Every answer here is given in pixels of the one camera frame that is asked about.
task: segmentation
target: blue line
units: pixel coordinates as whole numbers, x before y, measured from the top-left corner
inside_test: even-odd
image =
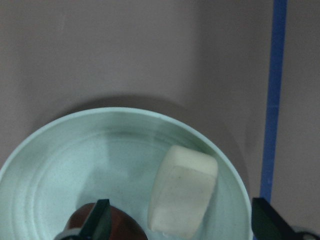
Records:
[[[260,197],[271,201],[276,139],[279,116],[281,78],[286,32],[287,0],[273,1],[269,83],[260,183]]]

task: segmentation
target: bowl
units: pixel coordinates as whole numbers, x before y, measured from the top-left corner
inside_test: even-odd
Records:
[[[110,199],[149,240],[179,240],[147,227],[153,182],[172,145],[212,155],[219,164],[215,192],[193,239],[251,240],[248,194],[222,151],[176,119],[127,107],[64,116],[13,151],[0,170],[0,239],[52,240],[77,208]]]

